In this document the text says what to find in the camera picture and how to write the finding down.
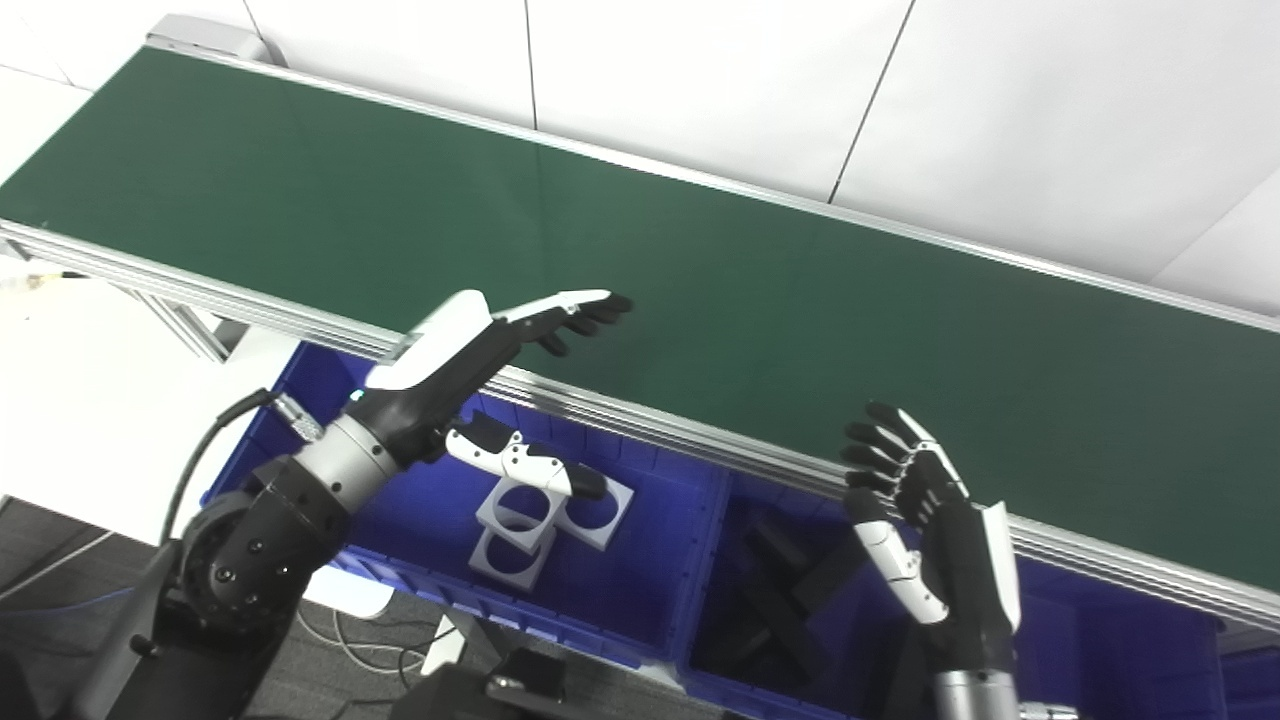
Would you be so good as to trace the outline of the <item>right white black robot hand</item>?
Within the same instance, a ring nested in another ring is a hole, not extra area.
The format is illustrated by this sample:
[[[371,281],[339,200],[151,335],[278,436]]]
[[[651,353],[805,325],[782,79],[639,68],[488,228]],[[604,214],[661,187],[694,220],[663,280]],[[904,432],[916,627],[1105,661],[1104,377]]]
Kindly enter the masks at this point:
[[[933,673],[1012,673],[1021,601],[1005,503],[975,503],[905,410],[870,401],[865,413],[841,452],[855,537],[922,628]]]

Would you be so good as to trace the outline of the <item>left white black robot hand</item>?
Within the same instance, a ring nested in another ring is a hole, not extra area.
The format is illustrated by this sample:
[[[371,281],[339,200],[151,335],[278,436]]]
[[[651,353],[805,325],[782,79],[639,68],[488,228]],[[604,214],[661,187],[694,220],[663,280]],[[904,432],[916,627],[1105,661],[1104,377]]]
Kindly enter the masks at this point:
[[[590,337],[632,307],[630,299],[608,290],[576,290],[492,313],[483,292],[460,291],[375,365],[340,425],[388,477],[449,455],[535,489],[604,498],[609,480],[600,471],[562,459],[480,411],[460,413],[525,345],[563,357],[568,347],[559,331]]]

